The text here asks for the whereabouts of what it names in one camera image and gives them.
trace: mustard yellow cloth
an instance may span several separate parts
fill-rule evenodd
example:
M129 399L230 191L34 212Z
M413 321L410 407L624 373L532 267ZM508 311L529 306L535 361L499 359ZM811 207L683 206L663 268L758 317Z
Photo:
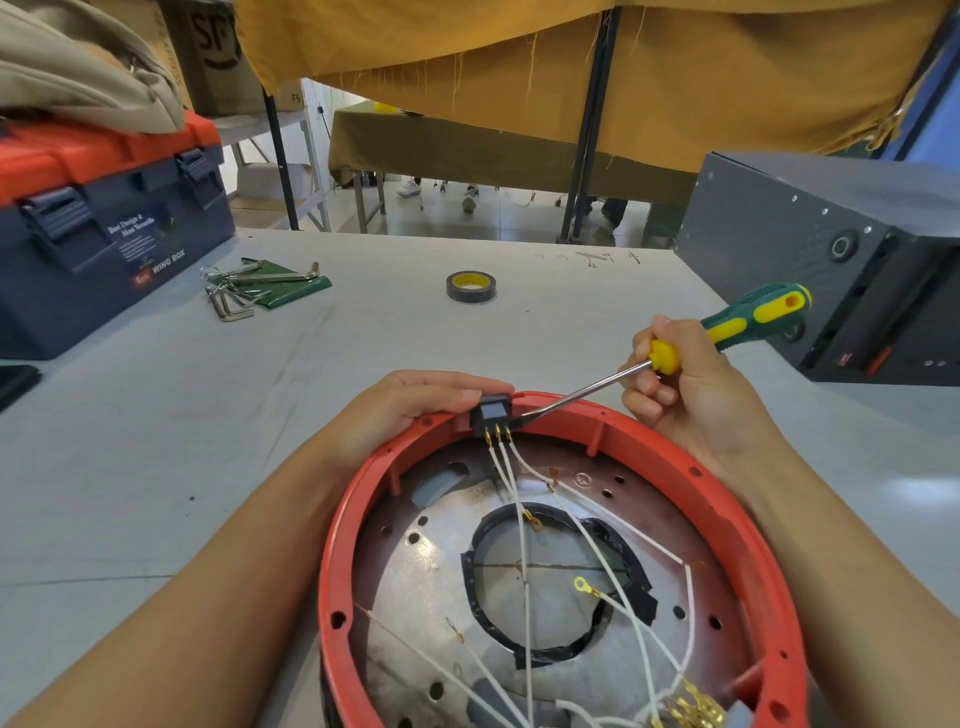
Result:
M624 8L597 149L695 171L712 150L828 153L899 107L956 0ZM270 89L310 77L442 119L575 141L609 0L236 0Z

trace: black electrical tape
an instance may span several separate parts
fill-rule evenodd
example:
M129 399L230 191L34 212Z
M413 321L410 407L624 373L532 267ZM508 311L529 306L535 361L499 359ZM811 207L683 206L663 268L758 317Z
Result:
M496 279L482 271L459 271L447 277L446 295L460 303L483 303L496 296Z

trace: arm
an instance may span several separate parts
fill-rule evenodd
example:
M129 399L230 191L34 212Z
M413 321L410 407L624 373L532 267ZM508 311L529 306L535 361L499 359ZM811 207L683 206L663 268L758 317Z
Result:
M250 725L317 576L326 530L370 453L427 412L510 385L398 372L300 446L156 595L8 728Z
M746 377L696 321L654 320L684 371L626 382L624 405L686 449L751 513L780 562L817 684L845 725L949 725L960 620L931 594L786 442Z

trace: circular opening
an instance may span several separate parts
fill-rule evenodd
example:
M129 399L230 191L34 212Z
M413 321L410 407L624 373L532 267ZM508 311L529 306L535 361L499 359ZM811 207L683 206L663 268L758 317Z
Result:
M770 703L770 714L780 725L790 725L790 711L778 700L774 700L772 703Z
M564 619L532 621L531 642L537 649L547 649L569 645L590 631L597 599L571 589L575 577L584 575L591 587L605 594L612 593L614 587L580 531L538 515L543 525L540 532L532 533L529 527L525 530L530 592L551 595L557 614L564 615ZM603 542L597 541L597 546L610 564L613 575L625 583L628 574L623 559ZM523 598L505 598L505 595L516 595L520 579L516 518L498 523L480 539L473 566L480 609L508 639L523 644Z

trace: left hand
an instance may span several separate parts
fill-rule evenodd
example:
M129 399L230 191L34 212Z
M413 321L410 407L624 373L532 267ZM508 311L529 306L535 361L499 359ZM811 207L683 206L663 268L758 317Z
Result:
M391 372L361 392L317 438L327 456L350 474L371 453L431 412L467 412L483 395L514 391L505 381L459 372Z

